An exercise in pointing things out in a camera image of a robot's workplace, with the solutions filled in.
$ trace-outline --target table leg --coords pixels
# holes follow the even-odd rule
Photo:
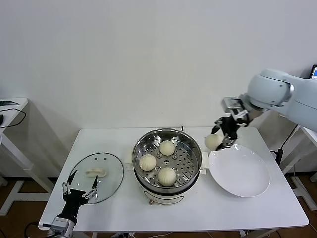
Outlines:
[[[244,238],[262,238],[277,230],[278,229],[255,230],[255,231],[249,232]]]
[[[310,180],[312,182],[317,182],[317,173],[315,173],[313,176],[311,176]]]
[[[293,189],[293,192],[295,193],[296,197],[303,197],[304,201],[306,202],[307,206],[311,211],[317,210],[317,204],[312,199],[308,191],[306,190],[305,186],[301,182],[301,180],[298,177],[291,177],[291,180],[293,181],[294,185],[297,187]]]
[[[49,193],[24,193],[19,192],[23,186],[23,181],[17,181],[0,208],[0,216],[6,216],[14,201],[45,201],[49,200]]]
[[[281,162],[280,168],[283,174],[286,174],[290,169],[304,156],[316,150],[316,147],[310,145],[311,141],[304,137],[294,150]]]
[[[2,176],[0,176],[0,186],[6,186],[7,184],[8,182]]]
[[[47,192],[51,193],[54,184],[28,159],[26,156],[6,137],[2,134],[2,144],[13,155],[12,159],[33,178]]]

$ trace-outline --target robotic arm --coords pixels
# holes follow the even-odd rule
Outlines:
[[[277,111],[292,122],[317,131],[317,80],[314,79],[265,69],[252,78],[247,93],[226,97],[221,105],[231,115],[215,121],[211,133],[221,129],[224,134],[217,149],[231,147],[238,138],[237,130],[267,110]]]
[[[96,176],[90,191],[81,191],[69,188],[77,170],[69,177],[67,182],[63,182],[63,199],[65,206],[62,212],[57,215],[51,226],[51,231],[57,238],[71,238],[74,226],[77,223],[77,213],[79,207],[88,203],[88,201],[97,194],[98,176]]]

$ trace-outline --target white table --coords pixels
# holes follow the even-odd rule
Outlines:
[[[51,224],[64,207],[62,182],[86,156],[109,152],[123,162],[131,155],[135,142],[154,128],[82,129],[42,214],[39,227]],[[207,151],[204,137],[211,128],[184,128]],[[149,205],[132,170],[125,170],[118,191],[104,202],[84,205],[78,212],[79,232],[180,232],[260,230],[246,237],[260,238],[279,228],[300,227],[309,223],[280,168],[254,127],[241,128],[237,143],[249,147],[266,162],[271,175],[268,190],[255,198],[241,198],[223,190],[208,172],[200,175],[183,201],[174,205]]]
[[[297,146],[291,151],[291,153],[282,161],[280,167],[284,174],[290,171],[292,167],[295,166],[295,164],[304,156],[307,156],[313,152],[316,151],[317,147],[317,133],[307,129],[305,127],[301,127],[301,130],[306,135],[306,137],[303,137],[301,141],[298,143]],[[305,186],[301,182],[301,180],[298,177],[291,177],[291,180],[293,181],[294,185],[296,186],[295,189],[293,189],[295,195],[297,197],[303,197],[304,201],[307,203],[309,209],[311,211],[317,211],[317,204],[313,200],[313,198],[310,196],[308,191],[306,190]],[[310,180],[312,182],[317,181],[317,173],[314,174]]]
[[[28,104],[26,98],[1,98],[0,100],[19,103],[19,105],[1,106],[0,110],[15,108],[21,111]],[[0,125],[0,127],[2,127],[10,125],[14,118],[19,114],[19,111],[10,110],[0,112],[0,114],[3,114],[3,123]],[[9,138],[6,137],[3,133],[4,130],[5,128],[0,128],[0,136],[2,137],[2,145],[8,150],[10,157],[40,186],[46,191],[51,192],[54,184],[41,173],[41,171],[9,140]],[[0,177],[0,182],[3,185],[6,185],[6,181],[2,177]],[[48,193],[19,193],[22,185],[23,181],[17,181],[15,183],[12,191],[0,209],[0,216],[5,216],[7,214],[14,201],[47,201],[50,196]]]

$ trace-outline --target perforated steamer tray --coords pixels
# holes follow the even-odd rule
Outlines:
[[[159,151],[162,141],[170,140],[175,152],[165,156]],[[157,159],[156,167],[151,171],[140,168],[140,158],[151,154]],[[175,129],[159,129],[145,134],[133,149],[133,166],[140,183],[159,194],[179,193],[196,182],[202,164],[202,154],[198,144],[184,132]],[[161,186],[158,181],[160,169],[170,167],[176,172],[176,182],[171,187]]]

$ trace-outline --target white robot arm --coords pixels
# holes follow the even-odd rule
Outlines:
[[[238,138],[239,127],[248,126],[266,110],[277,111],[292,122],[317,131],[317,80],[314,79],[265,69],[252,78],[247,93],[224,98],[221,104],[231,116],[215,121],[211,133],[221,128],[224,134],[218,149],[232,146]]]

